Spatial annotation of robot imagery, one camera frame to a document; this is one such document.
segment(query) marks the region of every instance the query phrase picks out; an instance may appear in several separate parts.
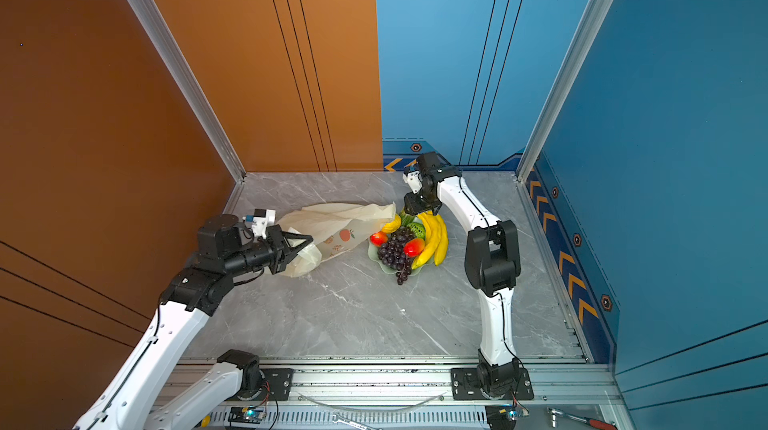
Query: blue wall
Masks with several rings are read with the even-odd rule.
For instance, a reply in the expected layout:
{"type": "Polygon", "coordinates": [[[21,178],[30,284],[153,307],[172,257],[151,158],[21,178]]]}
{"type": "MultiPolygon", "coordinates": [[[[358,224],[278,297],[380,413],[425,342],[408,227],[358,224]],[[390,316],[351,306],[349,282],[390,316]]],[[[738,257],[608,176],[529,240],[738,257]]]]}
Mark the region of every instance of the blue wall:
{"type": "Polygon", "coordinates": [[[544,147],[615,292],[618,382],[643,430],[744,418],[739,392],[698,397],[768,382],[766,357],[701,372],[768,352],[768,325],[739,332],[768,319],[767,10],[615,0],[544,147]]]}
{"type": "Polygon", "coordinates": [[[587,2],[376,0],[384,139],[455,164],[520,151],[587,2]]]}

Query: red fruit print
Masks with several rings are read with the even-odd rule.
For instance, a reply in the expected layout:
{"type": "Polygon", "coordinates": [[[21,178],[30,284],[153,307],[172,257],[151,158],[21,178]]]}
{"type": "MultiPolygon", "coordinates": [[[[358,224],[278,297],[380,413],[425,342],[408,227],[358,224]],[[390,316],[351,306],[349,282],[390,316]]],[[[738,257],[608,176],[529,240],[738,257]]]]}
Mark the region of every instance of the red fruit print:
{"type": "Polygon", "coordinates": [[[346,228],[339,232],[339,236],[342,242],[349,242],[350,238],[355,238],[355,234],[346,228]]]}

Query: plastic bag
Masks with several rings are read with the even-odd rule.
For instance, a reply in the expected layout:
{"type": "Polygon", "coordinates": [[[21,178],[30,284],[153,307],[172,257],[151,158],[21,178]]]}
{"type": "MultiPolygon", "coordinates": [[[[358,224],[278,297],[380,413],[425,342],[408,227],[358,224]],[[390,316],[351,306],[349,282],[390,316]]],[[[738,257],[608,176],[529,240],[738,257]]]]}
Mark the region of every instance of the plastic bag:
{"type": "Polygon", "coordinates": [[[302,235],[312,235],[313,242],[289,263],[283,275],[306,275],[321,262],[351,250],[381,231],[395,219],[395,204],[354,205],[322,203],[305,206],[277,222],[282,228],[302,235]]]}

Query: gray marble tabletop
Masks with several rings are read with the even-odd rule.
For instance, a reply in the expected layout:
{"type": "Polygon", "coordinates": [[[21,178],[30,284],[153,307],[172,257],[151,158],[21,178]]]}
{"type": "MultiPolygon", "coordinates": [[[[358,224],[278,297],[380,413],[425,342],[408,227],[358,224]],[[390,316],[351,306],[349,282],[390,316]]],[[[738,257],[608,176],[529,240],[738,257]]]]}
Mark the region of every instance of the gray marble tabletop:
{"type": "MultiPolygon", "coordinates": [[[[514,290],[512,332],[522,357],[581,357],[564,324],[542,255],[511,173],[465,173],[468,185],[501,219],[518,226],[522,274],[514,290]]],[[[408,186],[399,173],[249,173],[235,206],[286,213],[317,203],[397,204],[408,186]]],[[[370,261],[367,243],[322,263],[309,275],[267,272],[236,287],[187,348],[215,358],[230,348],[266,357],[472,356],[480,346],[480,304],[464,271],[466,233],[447,210],[446,261],[398,286],[370,261]]]]}

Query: fruit bowl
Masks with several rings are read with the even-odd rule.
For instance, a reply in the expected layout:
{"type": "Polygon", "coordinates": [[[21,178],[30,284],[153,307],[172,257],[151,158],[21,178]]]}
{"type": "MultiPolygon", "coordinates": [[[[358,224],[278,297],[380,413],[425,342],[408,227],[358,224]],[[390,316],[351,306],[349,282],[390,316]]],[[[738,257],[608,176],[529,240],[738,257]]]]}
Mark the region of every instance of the fruit bowl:
{"type": "MultiPolygon", "coordinates": [[[[416,222],[416,223],[421,223],[422,225],[424,224],[418,218],[414,218],[413,221],[416,222]]],[[[387,275],[394,275],[395,273],[398,272],[398,270],[395,270],[393,268],[389,268],[389,266],[384,265],[384,263],[382,263],[382,261],[379,259],[379,247],[374,245],[373,243],[371,243],[370,240],[368,242],[368,258],[370,258],[374,262],[378,263],[379,266],[382,267],[382,271],[384,271],[387,275]]],[[[424,268],[425,266],[428,266],[428,265],[434,265],[434,263],[430,260],[429,263],[426,263],[426,264],[424,264],[422,266],[419,266],[417,269],[414,269],[411,272],[410,276],[418,275],[418,273],[420,271],[422,271],[422,268],[424,268]]]]}

